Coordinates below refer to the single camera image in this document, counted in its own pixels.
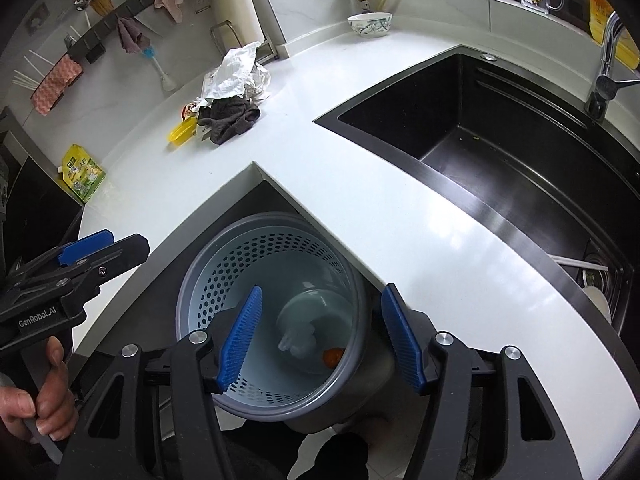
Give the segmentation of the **person's left hand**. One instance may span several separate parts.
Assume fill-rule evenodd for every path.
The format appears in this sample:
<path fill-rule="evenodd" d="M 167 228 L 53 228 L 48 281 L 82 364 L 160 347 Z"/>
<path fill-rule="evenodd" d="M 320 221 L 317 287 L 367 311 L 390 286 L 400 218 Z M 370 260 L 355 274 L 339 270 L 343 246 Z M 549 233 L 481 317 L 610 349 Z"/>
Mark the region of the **person's left hand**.
<path fill-rule="evenodd" d="M 62 441 L 74 431 L 78 422 L 75 398 L 68 388 L 68 368 L 63 360 L 61 341 L 51 336 L 46 345 L 50 370 L 37 399 L 15 387 L 1 388 L 1 419 L 12 436 L 29 441 L 32 433 L 24 424 L 26 418 L 35 417 L 42 436 Z"/>

